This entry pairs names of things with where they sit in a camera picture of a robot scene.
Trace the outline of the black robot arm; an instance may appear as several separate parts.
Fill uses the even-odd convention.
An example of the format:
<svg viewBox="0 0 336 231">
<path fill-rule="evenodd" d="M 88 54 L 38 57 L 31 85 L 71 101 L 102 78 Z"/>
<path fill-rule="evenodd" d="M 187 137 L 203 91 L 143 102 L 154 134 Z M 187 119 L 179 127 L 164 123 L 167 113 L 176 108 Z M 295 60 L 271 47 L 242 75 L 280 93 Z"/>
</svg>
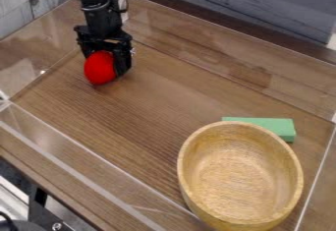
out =
<svg viewBox="0 0 336 231">
<path fill-rule="evenodd" d="M 104 84 L 131 68 L 132 36 L 123 30 L 120 0 L 80 0 L 86 25 L 76 26 L 78 44 L 87 59 L 84 73 L 92 84 Z"/>
</svg>

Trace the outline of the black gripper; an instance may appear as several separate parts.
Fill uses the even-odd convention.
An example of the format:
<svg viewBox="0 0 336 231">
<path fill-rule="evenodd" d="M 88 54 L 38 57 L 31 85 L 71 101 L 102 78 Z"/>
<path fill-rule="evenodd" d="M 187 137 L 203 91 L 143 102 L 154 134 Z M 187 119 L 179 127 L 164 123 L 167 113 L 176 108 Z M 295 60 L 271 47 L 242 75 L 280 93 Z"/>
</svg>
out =
<svg viewBox="0 0 336 231">
<path fill-rule="evenodd" d="M 74 28 L 78 34 L 78 44 L 86 58 L 98 51 L 112 52 L 118 76 L 123 76 L 131 68 L 132 36 L 116 29 L 112 34 L 100 36 L 90 31 L 87 26 Z"/>
</svg>

